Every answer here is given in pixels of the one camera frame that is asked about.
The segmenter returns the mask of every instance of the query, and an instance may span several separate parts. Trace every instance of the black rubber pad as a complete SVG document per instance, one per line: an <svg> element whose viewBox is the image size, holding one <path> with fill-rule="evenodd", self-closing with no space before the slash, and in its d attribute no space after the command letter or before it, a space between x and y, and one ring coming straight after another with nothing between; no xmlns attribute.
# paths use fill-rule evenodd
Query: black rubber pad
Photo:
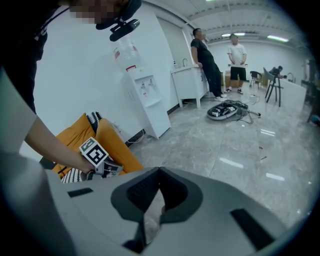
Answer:
<svg viewBox="0 0 320 256"><path fill-rule="evenodd" d="M83 195L91 193L91 192L93 192L93 190L91 188L89 188L89 187L86 187L86 188L81 188L81 189L78 189L78 190L69 191L68 195L71 198L74 198L74 197L83 196Z"/></svg>
<svg viewBox="0 0 320 256"><path fill-rule="evenodd" d="M258 251L274 241L246 210L237 209L230 213Z"/></svg>

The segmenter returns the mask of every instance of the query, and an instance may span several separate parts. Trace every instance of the cardboard box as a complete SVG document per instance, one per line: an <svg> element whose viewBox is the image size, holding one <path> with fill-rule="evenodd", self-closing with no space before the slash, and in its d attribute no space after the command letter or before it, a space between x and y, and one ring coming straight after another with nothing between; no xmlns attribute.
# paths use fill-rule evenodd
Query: cardboard box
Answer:
<svg viewBox="0 0 320 256"><path fill-rule="evenodd" d="M265 86L265 87L267 87L268 86L268 80L267 80L267 78L266 78L266 75L265 75L265 73L264 72L262 72L261 73L261 80L262 80L262 86Z"/></svg>
<svg viewBox="0 0 320 256"><path fill-rule="evenodd" d="M239 76L238 76L238 80L233 80L231 83L230 83L230 70L227 70L225 72L225 76L224 76L224 79L225 79L225 88L228 88L229 86L231 87L235 87L235 88L238 88L239 87Z"/></svg>

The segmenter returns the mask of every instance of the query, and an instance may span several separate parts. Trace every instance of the ceiling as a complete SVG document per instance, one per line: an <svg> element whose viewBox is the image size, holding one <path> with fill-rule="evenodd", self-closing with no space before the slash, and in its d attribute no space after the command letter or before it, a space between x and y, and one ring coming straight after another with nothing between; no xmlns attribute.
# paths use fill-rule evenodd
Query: ceiling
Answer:
<svg viewBox="0 0 320 256"><path fill-rule="evenodd" d="M289 39L283 43L305 49L304 34L290 17L269 0L154 0L162 8L179 14L186 23L206 32L210 44L228 38L222 34L245 32L248 40L270 40L273 35Z"/></svg>

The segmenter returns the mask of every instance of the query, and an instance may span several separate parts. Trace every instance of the white sneaker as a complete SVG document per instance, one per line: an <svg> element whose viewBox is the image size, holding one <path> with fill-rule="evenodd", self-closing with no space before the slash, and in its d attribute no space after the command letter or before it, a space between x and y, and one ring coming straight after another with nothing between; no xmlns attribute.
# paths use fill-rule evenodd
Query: white sneaker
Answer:
<svg viewBox="0 0 320 256"><path fill-rule="evenodd" d="M222 97L215 97L214 99L218 102L224 102L226 100L225 98L222 98Z"/></svg>

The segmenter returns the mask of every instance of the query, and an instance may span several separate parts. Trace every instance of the human arm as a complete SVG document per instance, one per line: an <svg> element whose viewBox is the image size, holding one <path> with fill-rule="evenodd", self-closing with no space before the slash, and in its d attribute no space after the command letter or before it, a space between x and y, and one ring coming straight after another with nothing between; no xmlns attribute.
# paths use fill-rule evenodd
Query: human arm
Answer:
<svg viewBox="0 0 320 256"><path fill-rule="evenodd" d="M234 58L233 58L233 56L232 56L232 51L231 51L231 47L230 47L230 46L228 46L228 52L227 52L227 54L228 54L229 59L230 59L230 61L232 62L232 64L236 64L236 62L235 62L235 60L234 60Z"/></svg>
<svg viewBox="0 0 320 256"><path fill-rule="evenodd" d="M195 64L197 64L199 66L199 68L202 69L202 67L203 67L202 63L200 63L198 61L198 49L195 46L191 47L191 55L192 55L192 58L193 58Z"/></svg>
<svg viewBox="0 0 320 256"><path fill-rule="evenodd" d="M246 60L247 60L246 48L242 45L242 62L240 63L240 65L245 64Z"/></svg>
<svg viewBox="0 0 320 256"><path fill-rule="evenodd" d="M80 153L58 140L38 116L29 130L25 142L40 155L58 164L79 169L85 174L95 169Z"/></svg>
<svg viewBox="0 0 320 256"><path fill-rule="evenodd" d="M229 59L232 62L232 64L236 64L236 62L234 61L234 59L232 58L232 53L228 53Z"/></svg>

